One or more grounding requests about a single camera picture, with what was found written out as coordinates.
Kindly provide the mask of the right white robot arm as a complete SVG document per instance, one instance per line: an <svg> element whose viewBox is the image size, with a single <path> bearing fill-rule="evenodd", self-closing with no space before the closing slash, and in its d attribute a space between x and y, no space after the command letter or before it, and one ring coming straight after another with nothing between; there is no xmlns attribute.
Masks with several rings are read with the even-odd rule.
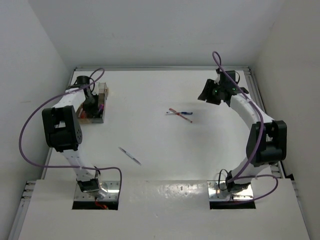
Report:
<svg viewBox="0 0 320 240"><path fill-rule="evenodd" d="M237 73L217 72L208 79L198 100L209 104L225 103L234 110L249 129L244 160L225 179L228 192L247 188L263 169L283 161L287 156L287 124L267 115L251 98L245 87L238 85Z"/></svg>

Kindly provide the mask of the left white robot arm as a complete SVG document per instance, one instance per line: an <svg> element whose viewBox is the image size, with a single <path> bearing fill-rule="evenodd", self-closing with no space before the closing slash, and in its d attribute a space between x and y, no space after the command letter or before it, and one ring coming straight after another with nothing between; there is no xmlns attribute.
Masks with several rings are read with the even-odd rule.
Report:
<svg viewBox="0 0 320 240"><path fill-rule="evenodd" d="M100 180L101 172L80 147L83 141L81 125L104 122L109 89L105 83L85 88L90 81L89 76L77 77L59 102L43 109L41 115L47 145L61 153L73 168L81 192L103 199L107 189Z"/></svg>

